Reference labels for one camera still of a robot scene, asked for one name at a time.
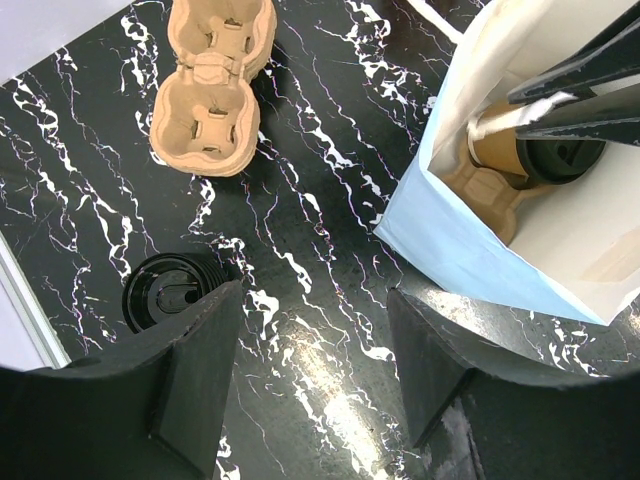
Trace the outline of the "single paper cup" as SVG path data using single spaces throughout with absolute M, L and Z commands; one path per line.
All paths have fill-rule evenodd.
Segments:
M 529 176 L 520 162 L 513 127 L 488 134 L 482 139 L 468 135 L 468 147 L 473 161 L 481 167 L 525 178 Z

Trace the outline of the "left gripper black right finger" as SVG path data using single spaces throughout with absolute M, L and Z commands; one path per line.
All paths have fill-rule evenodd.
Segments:
M 635 479 L 639 376 L 569 373 L 393 289 L 392 341 L 411 445 L 431 479 Z

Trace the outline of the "cardboard cup carrier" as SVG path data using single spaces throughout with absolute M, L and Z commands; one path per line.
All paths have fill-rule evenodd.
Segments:
M 535 194 L 534 190 L 516 190 L 498 172 L 476 167 L 465 149 L 459 164 L 441 180 L 505 244 L 516 235 L 516 210 Z

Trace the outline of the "single white straw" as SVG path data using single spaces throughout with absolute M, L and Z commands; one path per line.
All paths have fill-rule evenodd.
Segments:
M 481 140 L 494 133 L 531 124 L 556 106 L 577 99 L 573 94 L 558 92 L 524 106 L 496 102 L 468 121 L 467 133 L 471 140 Z

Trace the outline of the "light blue paper bag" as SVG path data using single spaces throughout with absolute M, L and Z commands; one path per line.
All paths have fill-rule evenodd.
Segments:
M 443 289 L 608 325 L 639 295 L 639 5 L 492 1 L 376 234 Z

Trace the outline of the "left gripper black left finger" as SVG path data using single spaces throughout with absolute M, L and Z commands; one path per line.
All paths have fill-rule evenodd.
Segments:
M 239 329 L 227 282 L 60 369 L 1 372 L 5 479 L 210 479 Z

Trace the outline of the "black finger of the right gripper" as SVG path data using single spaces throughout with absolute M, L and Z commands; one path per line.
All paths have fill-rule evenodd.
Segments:
M 524 140 L 598 140 L 639 146 L 639 84 L 570 102 L 515 129 Z
M 507 95 L 510 104 L 540 100 L 559 91 L 573 93 L 639 73 L 639 2 L 584 47 Z

